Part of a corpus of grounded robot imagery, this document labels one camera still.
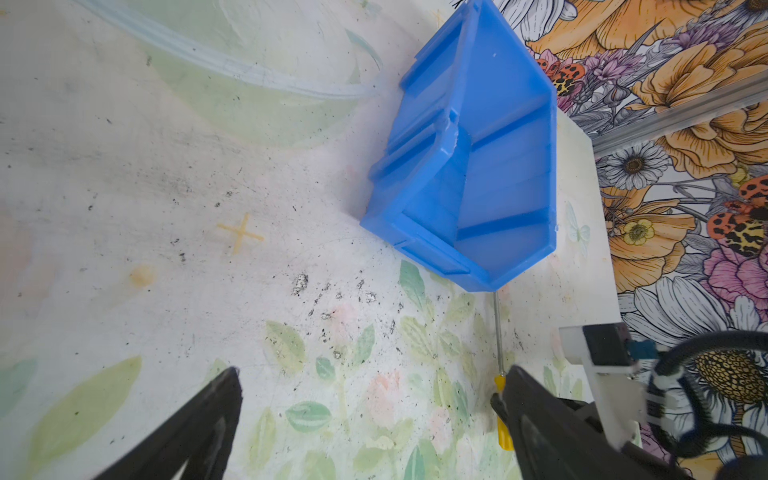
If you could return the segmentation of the yellow handled screwdriver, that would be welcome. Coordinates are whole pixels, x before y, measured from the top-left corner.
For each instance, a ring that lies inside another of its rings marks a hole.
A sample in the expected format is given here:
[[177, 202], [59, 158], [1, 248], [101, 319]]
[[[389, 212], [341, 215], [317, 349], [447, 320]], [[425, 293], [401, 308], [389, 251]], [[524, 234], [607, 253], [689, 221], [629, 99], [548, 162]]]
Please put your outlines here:
[[497, 415], [497, 433], [498, 442], [502, 450], [513, 451], [514, 445], [512, 437], [509, 433], [509, 429], [506, 425], [507, 411], [504, 405], [502, 394], [506, 385], [506, 373], [507, 370], [504, 366], [504, 350], [503, 350], [503, 335], [501, 332], [501, 316], [500, 316], [500, 302], [498, 299], [498, 293], [492, 294], [493, 302], [493, 317], [494, 317], [494, 332], [496, 341], [496, 359], [498, 363], [498, 375], [494, 378], [494, 384], [496, 386], [496, 392], [491, 397], [491, 407]]

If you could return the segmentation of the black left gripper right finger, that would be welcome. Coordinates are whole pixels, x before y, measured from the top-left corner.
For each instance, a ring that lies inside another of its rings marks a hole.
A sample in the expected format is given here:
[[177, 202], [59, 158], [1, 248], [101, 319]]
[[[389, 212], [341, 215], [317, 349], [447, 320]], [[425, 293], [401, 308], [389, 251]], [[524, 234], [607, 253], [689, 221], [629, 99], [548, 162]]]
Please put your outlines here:
[[584, 402], [552, 395], [519, 366], [506, 374], [506, 425], [524, 479], [652, 479], [639, 449], [617, 451], [575, 410]]

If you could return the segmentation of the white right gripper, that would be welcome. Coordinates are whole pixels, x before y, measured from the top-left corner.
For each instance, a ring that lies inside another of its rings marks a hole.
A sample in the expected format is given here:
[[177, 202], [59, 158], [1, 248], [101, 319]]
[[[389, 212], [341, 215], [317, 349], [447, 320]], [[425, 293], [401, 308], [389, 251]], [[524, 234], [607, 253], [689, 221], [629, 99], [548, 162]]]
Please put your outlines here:
[[608, 444], [621, 450], [642, 445], [646, 421], [646, 386], [635, 380], [639, 361], [630, 352], [632, 342], [623, 323], [592, 324], [559, 329], [564, 357], [584, 368], [593, 400], [575, 413]]

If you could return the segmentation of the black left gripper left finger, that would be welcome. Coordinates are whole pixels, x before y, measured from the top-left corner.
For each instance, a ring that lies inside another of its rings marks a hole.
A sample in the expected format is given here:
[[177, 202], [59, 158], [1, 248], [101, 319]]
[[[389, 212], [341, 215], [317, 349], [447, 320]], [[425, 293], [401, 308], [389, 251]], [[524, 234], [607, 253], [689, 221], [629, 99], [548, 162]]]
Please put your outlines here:
[[239, 372], [227, 367], [99, 479], [221, 479], [242, 408]]

